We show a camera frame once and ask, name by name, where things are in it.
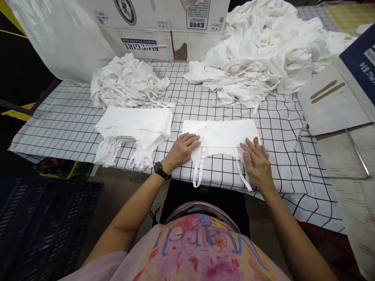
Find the label on box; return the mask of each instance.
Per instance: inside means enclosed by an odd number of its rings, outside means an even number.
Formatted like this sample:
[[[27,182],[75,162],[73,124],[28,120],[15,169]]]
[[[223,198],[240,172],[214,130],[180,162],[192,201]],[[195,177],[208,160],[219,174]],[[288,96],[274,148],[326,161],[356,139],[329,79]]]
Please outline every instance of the label on box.
[[[157,26],[159,28],[168,28],[168,22],[167,21],[157,21]]]
[[[185,12],[189,10],[198,0],[181,0],[181,4],[184,7]]]
[[[155,40],[121,38],[121,41],[127,50],[159,51]]]
[[[211,25],[211,30],[221,31],[222,29],[223,29],[223,24],[222,23],[213,23]]]
[[[357,38],[340,58],[375,105],[375,24]]]
[[[186,12],[186,28],[207,30],[210,0],[201,0]]]
[[[93,14],[94,16],[96,17],[96,19],[101,23],[101,24],[104,24],[104,21],[107,21],[109,18],[108,16],[105,14],[105,12],[101,12],[101,11],[93,11]]]

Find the logo on box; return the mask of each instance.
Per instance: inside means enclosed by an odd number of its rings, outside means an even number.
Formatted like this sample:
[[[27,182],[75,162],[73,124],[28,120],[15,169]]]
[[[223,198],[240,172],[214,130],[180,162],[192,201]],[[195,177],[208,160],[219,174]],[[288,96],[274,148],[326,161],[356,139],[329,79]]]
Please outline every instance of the logo on box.
[[[137,16],[131,0],[114,0],[114,3],[122,18],[128,24],[135,25],[137,22]]]
[[[155,40],[121,38],[122,43],[128,50],[159,51]]]

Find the woman's right hand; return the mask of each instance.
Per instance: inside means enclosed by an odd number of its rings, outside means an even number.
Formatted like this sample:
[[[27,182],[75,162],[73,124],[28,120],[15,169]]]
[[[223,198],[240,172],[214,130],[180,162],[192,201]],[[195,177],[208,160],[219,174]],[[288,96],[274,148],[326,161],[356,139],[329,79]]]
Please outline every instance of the woman's right hand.
[[[262,195],[275,192],[268,153],[263,144],[259,145],[258,137],[254,138],[254,144],[246,138],[246,144],[240,143],[240,146],[244,150],[243,159],[246,172],[252,182],[255,183]]]

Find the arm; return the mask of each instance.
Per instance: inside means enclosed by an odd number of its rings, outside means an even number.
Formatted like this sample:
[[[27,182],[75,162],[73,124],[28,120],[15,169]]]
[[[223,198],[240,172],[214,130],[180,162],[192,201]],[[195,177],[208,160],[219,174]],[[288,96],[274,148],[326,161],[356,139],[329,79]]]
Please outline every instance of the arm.
[[[240,144],[244,150],[246,172],[256,184],[271,211],[281,250],[294,280],[337,280],[327,262],[306,236],[288,207],[280,198],[272,179],[271,164],[258,138],[252,144]]]
[[[173,144],[171,151],[161,161],[163,171],[170,174],[173,169],[190,159],[191,151],[200,145],[199,136],[185,133]],[[153,173],[125,203],[99,238],[82,267],[109,253],[129,252],[138,229],[151,208],[165,179]]]

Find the yellow checkered cloth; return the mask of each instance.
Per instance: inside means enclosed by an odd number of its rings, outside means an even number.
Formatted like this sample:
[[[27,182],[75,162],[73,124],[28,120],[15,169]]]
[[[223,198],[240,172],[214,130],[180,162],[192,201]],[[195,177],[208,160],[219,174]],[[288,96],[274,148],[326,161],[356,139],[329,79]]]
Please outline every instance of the yellow checkered cloth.
[[[375,22],[375,4],[337,5],[325,8],[338,31],[358,36],[358,26]]]

